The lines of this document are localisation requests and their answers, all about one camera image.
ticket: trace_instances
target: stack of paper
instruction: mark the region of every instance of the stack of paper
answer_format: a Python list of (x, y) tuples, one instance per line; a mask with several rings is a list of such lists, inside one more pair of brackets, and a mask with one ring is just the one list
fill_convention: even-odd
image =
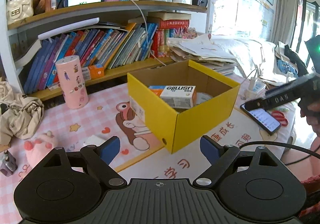
[(236, 57), (213, 44), (207, 35), (195, 39), (168, 38), (171, 58), (175, 61), (194, 60), (221, 74), (230, 74), (237, 66)]

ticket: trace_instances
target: ribbed black surface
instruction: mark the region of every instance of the ribbed black surface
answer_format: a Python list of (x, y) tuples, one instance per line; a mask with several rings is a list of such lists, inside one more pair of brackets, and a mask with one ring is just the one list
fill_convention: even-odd
[[(133, 179), (127, 188), (109, 191), (93, 212), (71, 223), (249, 224), (253, 222), (231, 215), (219, 204), (212, 192), (195, 189), (187, 180)], [(282, 222), (282, 224), (299, 223), (301, 222), (294, 219)]]

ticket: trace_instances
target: pink checkered tablecloth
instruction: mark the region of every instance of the pink checkered tablecloth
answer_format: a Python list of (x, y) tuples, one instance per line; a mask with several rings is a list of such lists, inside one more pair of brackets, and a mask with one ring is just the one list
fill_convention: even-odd
[[(119, 172), (163, 147), (137, 116), (129, 120), (126, 116), (130, 112), (128, 101), (127, 85), (123, 84), (91, 94), (89, 103), (78, 110), (71, 110), (65, 104), (48, 109), (33, 139), (50, 130), (58, 138), (59, 146), (66, 151), (77, 151), (93, 134), (106, 140), (116, 135), (121, 142), (120, 153), (110, 166)], [(31, 170), (23, 144), (23, 140), (12, 139), (9, 151), (16, 158), (18, 169), (10, 177), (0, 174), (0, 224), (21, 221), (13, 202), (13, 192), (22, 176)]]

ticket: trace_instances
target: black cable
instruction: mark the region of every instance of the black cable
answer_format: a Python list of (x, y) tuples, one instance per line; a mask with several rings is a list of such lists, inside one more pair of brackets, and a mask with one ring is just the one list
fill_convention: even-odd
[(311, 151), (309, 149), (306, 149), (306, 148), (303, 148), (303, 147), (299, 147), (299, 146), (296, 146), (296, 145), (293, 145), (293, 144), (288, 144), (288, 143), (272, 142), (272, 141), (255, 141), (255, 142), (247, 142), (247, 143), (241, 145), (239, 148), (242, 149), (242, 148), (244, 148), (246, 146), (249, 146), (249, 145), (262, 145), (262, 144), (286, 147), (286, 148), (298, 150), (298, 151), (301, 151), (301, 152), (309, 154), (309, 156), (307, 156), (305, 158), (302, 158), (300, 160), (297, 160), (295, 162), (288, 163), (288, 164), (286, 164), (286, 166), (294, 164), (294, 163), (297, 163), (297, 162), (300, 162), (300, 161), (303, 161), (303, 160), (309, 158), (310, 156), (314, 156), (314, 157), (320, 159), (320, 154), (316, 153), (320, 149), (320, 146), (316, 149), (316, 151)]

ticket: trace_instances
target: metal screw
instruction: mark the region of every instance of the metal screw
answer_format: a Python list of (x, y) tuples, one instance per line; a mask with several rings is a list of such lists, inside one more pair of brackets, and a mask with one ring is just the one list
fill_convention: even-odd
[(113, 178), (109, 180), (109, 184), (112, 186), (119, 186), (124, 184), (124, 180), (120, 178)]
[(211, 180), (208, 178), (199, 178), (196, 180), (196, 183), (200, 186), (208, 186), (211, 184)]

